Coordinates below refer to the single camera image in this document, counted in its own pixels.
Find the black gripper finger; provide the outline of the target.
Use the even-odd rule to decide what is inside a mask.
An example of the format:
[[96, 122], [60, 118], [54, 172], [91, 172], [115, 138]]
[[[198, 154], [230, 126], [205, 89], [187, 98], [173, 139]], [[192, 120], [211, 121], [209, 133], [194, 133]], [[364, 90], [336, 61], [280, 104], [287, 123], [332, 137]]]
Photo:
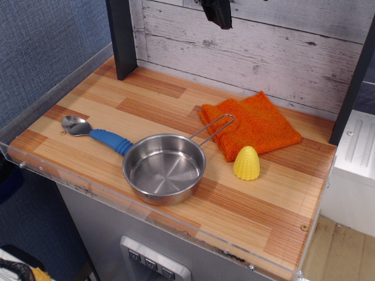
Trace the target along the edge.
[[201, 6], [208, 21], [215, 23], [224, 30], [232, 28], [229, 0], [205, 0], [201, 1]]

